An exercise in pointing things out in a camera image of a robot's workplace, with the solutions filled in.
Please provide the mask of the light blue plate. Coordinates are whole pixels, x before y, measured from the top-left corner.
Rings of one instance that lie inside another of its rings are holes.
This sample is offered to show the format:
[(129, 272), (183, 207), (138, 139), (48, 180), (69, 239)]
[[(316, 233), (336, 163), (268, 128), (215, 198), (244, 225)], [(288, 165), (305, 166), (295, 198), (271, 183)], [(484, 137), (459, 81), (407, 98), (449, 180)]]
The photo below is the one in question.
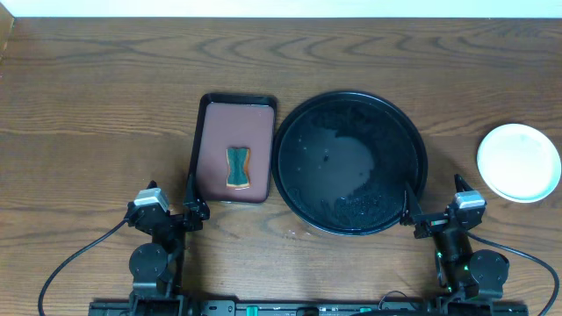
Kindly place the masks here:
[(516, 203), (548, 197), (561, 180), (561, 157), (553, 142), (534, 127), (506, 124), (479, 143), (480, 176), (497, 195)]

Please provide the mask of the round black tray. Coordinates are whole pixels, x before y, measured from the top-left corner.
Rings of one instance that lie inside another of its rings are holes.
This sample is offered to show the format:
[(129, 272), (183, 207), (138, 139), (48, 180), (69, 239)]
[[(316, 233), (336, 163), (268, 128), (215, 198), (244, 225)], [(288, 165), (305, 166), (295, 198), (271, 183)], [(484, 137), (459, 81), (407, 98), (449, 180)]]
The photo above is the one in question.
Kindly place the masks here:
[(407, 190), (422, 195), (428, 157), (398, 106), (341, 90), (306, 100), (283, 120), (271, 171), (283, 200), (307, 224), (368, 235), (399, 222)]

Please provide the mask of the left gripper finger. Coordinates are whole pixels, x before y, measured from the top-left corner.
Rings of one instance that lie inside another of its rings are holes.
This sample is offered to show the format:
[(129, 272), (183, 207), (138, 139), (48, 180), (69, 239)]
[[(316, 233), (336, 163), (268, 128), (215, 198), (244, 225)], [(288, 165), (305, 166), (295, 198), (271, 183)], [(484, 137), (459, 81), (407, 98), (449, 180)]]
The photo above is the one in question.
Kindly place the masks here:
[(133, 200), (133, 209), (138, 212), (144, 209), (167, 212), (169, 210), (169, 200), (156, 181), (151, 181), (148, 187), (145, 190), (141, 190)]
[(185, 210), (200, 214), (200, 199), (198, 197), (196, 178), (192, 173), (187, 178), (183, 206)]

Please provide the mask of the black rectangular water tray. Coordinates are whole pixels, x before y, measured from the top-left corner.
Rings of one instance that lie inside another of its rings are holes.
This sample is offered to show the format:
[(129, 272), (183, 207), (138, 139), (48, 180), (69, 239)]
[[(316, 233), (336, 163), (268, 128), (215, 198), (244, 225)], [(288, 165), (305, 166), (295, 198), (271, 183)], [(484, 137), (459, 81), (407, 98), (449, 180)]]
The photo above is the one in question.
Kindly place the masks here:
[[(207, 93), (199, 102), (191, 150), (189, 178), (206, 201), (260, 204), (270, 187), (270, 160), (277, 114), (273, 96)], [(249, 158), (239, 167), (249, 182), (229, 186), (229, 148), (246, 148)]]

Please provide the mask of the green and orange sponge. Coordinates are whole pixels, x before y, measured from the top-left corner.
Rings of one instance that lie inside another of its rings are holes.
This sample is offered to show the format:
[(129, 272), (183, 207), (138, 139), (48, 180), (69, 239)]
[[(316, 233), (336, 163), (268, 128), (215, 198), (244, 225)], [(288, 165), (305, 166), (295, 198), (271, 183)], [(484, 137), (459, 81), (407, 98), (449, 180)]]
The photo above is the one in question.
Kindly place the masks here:
[(227, 187), (235, 190), (250, 186), (248, 147), (229, 147), (227, 149)]

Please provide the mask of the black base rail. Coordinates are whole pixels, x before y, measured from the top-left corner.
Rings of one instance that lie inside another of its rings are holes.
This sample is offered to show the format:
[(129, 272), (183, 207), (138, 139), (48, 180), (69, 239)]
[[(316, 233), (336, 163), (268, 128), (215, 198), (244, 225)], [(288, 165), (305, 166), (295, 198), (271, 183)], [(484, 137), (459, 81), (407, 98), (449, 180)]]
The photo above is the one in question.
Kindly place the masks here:
[(207, 301), (95, 301), (90, 303), (89, 315), (188, 315), (188, 316), (345, 316), (345, 315), (500, 315), (521, 316), (529, 313), (526, 305), (515, 303), (460, 303), (446, 307), (430, 302), (386, 300), (381, 303), (236, 303), (232, 300)]

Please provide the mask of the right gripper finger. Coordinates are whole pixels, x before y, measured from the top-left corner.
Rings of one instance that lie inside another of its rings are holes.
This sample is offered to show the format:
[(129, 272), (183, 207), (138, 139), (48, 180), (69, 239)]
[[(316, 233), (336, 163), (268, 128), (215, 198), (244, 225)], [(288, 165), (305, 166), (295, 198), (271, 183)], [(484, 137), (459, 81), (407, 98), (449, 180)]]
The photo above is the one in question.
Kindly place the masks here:
[(454, 175), (454, 183), (457, 192), (452, 199), (452, 203), (459, 210), (486, 207), (486, 200), (483, 196), (469, 185), (461, 175)]
[(417, 196), (409, 183), (405, 184), (404, 209), (401, 214), (402, 219), (418, 219), (422, 215)]

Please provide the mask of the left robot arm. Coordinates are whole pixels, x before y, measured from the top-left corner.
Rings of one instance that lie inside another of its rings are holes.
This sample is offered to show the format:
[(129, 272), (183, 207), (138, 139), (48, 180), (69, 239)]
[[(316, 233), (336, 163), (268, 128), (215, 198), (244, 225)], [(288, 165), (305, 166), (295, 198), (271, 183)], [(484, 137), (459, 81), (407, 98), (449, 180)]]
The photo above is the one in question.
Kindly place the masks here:
[(168, 198), (154, 181), (127, 204), (126, 223), (152, 241), (137, 247), (129, 259), (133, 290), (125, 315), (201, 314), (201, 304), (181, 292), (185, 235), (201, 230), (210, 218), (194, 175), (188, 176), (183, 207), (183, 213), (171, 214)]

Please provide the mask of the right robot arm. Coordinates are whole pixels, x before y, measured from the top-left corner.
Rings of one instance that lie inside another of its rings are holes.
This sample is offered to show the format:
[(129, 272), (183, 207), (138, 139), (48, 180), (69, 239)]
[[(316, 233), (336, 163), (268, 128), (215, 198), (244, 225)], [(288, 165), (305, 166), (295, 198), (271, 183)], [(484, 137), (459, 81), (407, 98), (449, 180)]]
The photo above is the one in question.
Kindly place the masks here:
[(482, 222), (486, 200), (460, 175), (454, 176), (456, 194), (443, 212), (425, 213), (407, 184), (400, 224), (414, 227), (416, 239), (435, 243), (439, 286), (448, 291), (428, 304), (440, 314), (493, 315), (494, 301), (503, 296), (508, 259), (493, 250), (472, 249), (469, 230)]

